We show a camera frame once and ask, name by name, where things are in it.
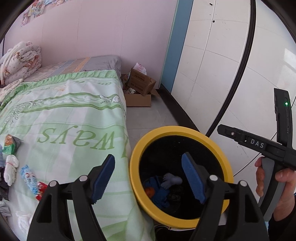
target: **silver screw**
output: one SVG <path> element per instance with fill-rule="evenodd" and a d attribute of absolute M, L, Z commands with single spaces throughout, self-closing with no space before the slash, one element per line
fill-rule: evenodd
<path fill-rule="evenodd" d="M 79 181 L 81 182 L 85 182 L 87 180 L 87 176 L 86 175 L 82 175 L 79 177 Z"/>
<path fill-rule="evenodd" d="M 210 180 L 217 181 L 218 177 L 216 175 L 210 175 Z"/>
<path fill-rule="evenodd" d="M 240 181 L 239 183 L 240 183 L 240 185 L 242 185 L 243 187 L 248 186 L 247 182 L 244 181 L 244 180 Z"/>
<path fill-rule="evenodd" d="M 49 185 L 50 185 L 51 187 L 54 187 L 56 184 L 57 184 L 57 181 L 51 181 L 51 182 L 49 183 Z"/>

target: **yellow rim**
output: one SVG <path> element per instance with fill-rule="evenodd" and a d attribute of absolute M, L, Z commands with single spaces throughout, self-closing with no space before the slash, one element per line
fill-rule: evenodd
<path fill-rule="evenodd" d="M 169 227 L 174 227 L 178 229 L 195 228 L 199 221 L 199 218 L 191 220 L 179 219 L 172 217 L 166 214 L 165 212 L 161 211 L 158 207 L 156 207 L 153 204 L 153 202 L 146 195 L 140 180 L 139 163 L 143 152 L 153 141 L 161 137 L 172 135 L 185 136 L 194 139 L 206 146 L 219 161 L 223 171 L 224 181 L 228 183 L 233 183 L 234 179 L 231 166 L 226 156 L 223 154 L 222 150 L 218 147 L 216 143 L 214 143 L 211 139 L 199 133 L 198 131 L 186 127 L 164 126 L 150 131 L 145 136 L 143 136 L 136 144 L 131 155 L 131 161 L 129 166 L 131 185 L 133 187 L 133 191 L 138 202 L 140 203 L 142 208 L 150 215 L 150 217 L 152 217 L 159 223 L 167 225 Z M 228 204 L 228 200 L 225 200 L 223 202 L 222 212 L 226 210 Z"/>

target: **finger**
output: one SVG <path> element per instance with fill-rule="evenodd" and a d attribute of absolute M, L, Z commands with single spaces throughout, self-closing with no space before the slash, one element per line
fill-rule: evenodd
<path fill-rule="evenodd" d="M 258 167 L 256 171 L 256 177 L 258 177 L 259 180 L 264 181 L 265 178 L 265 172 L 262 167 Z"/>
<path fill-rule="evenodd" d="M 258 194 L 259 197 L 262 197 L 262 196 L 263 196 L 263 189 L 261 190 L 261 189 L 259 188 L 259 186 L 257 186 L 257 188 L 256 188 L 256 193 Z"/>
<path fill-rule="evenodd" d="M 277 172 L 275 178 L 278 182 L 294 183 L 296 181 L 296 173 L 291 169 L 286 168 Z"/>
<path fill-rule="evenodd" d="M 262 165 L 262 158 L 263 156 L 258 158 L 258 160 L 255 162 L 255 167 L 260 167 Z"/>
<path fill-rule="evenodd" d="M 260 189 L 263 190 L 264 182 L 258 176 L 256 176 L 256 181 L 257 181 L 257 186 L 259 186 Z"/>

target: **blue package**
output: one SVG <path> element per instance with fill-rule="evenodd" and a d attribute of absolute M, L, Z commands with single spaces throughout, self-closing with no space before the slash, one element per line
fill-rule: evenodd
<path fill-rule="evenodd" d="M 30 170 L 28 165 L 25 165 L 20 170 L 20 175 L 22 179 L 27 184 L 28 188 L 32 191 L 34 195 L 38 194 L 37 179 L 33 172 Z"/>

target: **blue door frame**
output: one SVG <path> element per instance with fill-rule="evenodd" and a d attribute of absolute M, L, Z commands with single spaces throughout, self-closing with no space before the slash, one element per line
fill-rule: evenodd
<path fill-rule="evenodd" d="M 179 0 L 173 30 L 165 58 L 161 83 L 171 93 L 176 77 L 186 32 L 189 24 L 193 0 Z"/>

